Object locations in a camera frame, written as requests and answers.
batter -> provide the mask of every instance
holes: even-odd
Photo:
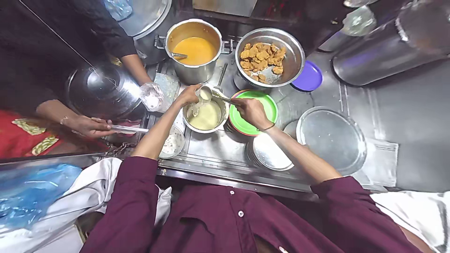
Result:
[[[210,130],[219,124],[221,119],[221,108],[213,100],[198,108],[197,116],[191,116],[188,122],[200,130]]]
[[[211,61],[217,54],[217,49],[207,40],[198,37],[184,39],[173,49],[174,53],[185,54],[188,57],[179,62],[197,66]]]

shirt sleeve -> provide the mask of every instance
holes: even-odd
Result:
[[[71,4],[88,21],[110,54],[118,58],[137,54],[133,38],[113,19],[101,0],[72,0]]]
[[[351,176],[312,186],[323,200],[324,233],[346,253],[420,253]]]
[[[0,85],[0,105],[22,116],[33,116],[43,102],[58,99],[52,90],[29,83]]]
[[[144,157],[122,162],[106,213],[81,253],[148,253],[158,202],[157,167],[156,160]]]

black clothing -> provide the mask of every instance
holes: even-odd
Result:
[[[133,38],[102,0],[22,0],[88,61],[136,54]],[[63,99],[71,72],[87,63],[19,0],[0,2],[0,105],[31,115]]]

blue lid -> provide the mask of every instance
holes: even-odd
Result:
[[[322,79],[320,68],[312,62],[306,61],[303,71],[291,85],[303,91],[313,91],[322,84]]]

cooking vessel handle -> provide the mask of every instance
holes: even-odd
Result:
[[[230,41],[222,41],[222,45],[220,46],[221,54],[231,54],[233,52],[233,40]]]
[[[165,39],[166,39],[166,37],[164,36],[164,37],[162,37],[162,36],[159,36],[158,34],[155,36],[155,47],[157,48],[157,49],[165,49],[164,48],[164,41],[165,41]],[[159,41],[160,40],[163,40],[163,42],[162,42],[162,46],[159,46]]]

